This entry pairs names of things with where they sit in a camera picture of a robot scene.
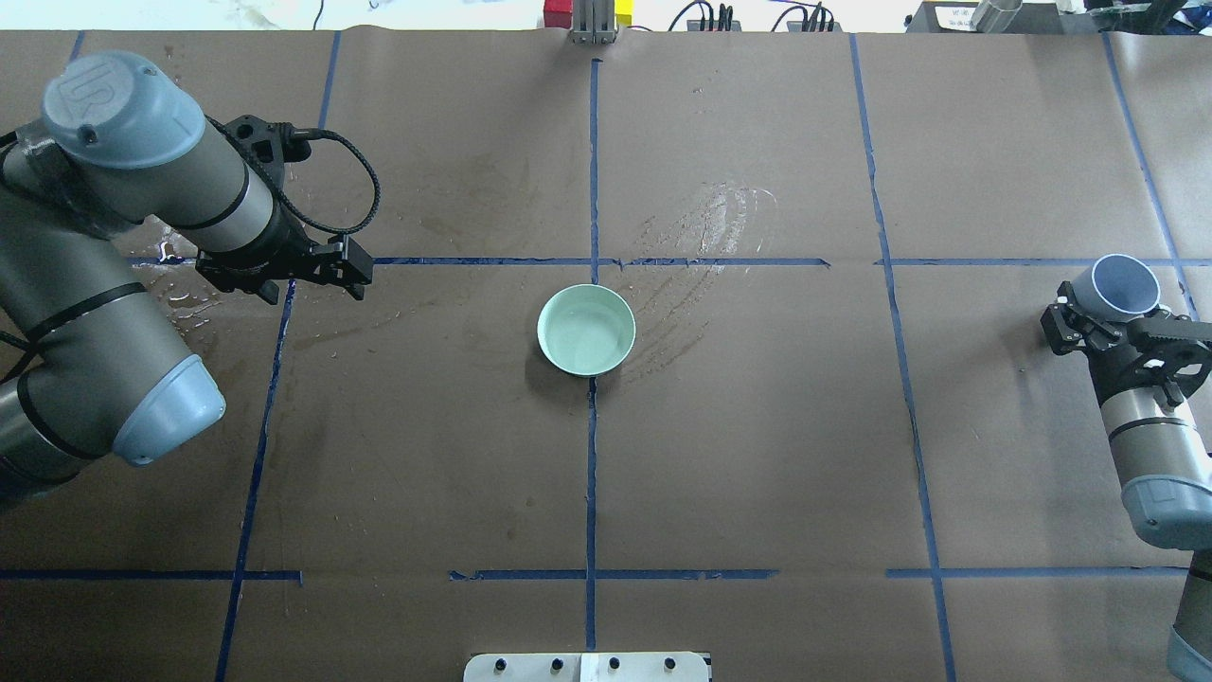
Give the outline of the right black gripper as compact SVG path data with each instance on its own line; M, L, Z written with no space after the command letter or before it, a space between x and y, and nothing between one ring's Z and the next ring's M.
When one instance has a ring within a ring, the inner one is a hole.
M1098 405L1143 386L1161 389L1165 405L1177 407L1210 376L1211 323L1165 306L1127 323L1111 322L1081 305L1074 285L1064 280L1040 323L1053 354L1090 353Z

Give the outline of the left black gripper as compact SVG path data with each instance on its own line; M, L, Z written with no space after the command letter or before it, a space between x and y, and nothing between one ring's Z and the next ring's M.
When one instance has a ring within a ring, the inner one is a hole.
M292 213L273 213L258 237L238 250L201 250L195 269L217 290L261 290L268 280L297 277L308 283L336 286L364 300L373 280L375 259L351 237L332 237L318 246Z

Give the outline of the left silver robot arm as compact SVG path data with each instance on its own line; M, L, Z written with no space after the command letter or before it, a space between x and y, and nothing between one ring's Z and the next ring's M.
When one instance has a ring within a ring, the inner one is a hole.
M108 50L47 84L40 116L2 137L2 311L22 357L2 379L2 508L92 462L141 468L208 430L225 399L113 245L154 217L191 242L224 293L278 303L287 279L364 298L354 228L305 216L284 168L324 128L208 118L159 65Z

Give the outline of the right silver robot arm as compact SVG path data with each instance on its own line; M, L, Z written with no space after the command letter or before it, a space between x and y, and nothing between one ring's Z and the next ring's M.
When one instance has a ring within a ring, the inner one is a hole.
M1042 329L1052 353L1085 355L1134 535L1191 556L1166 665L1178 680L1207 681L1210 449L1189 401L1210 376L1210 325L1161 305L1119 314L1064 281L1044 306Z

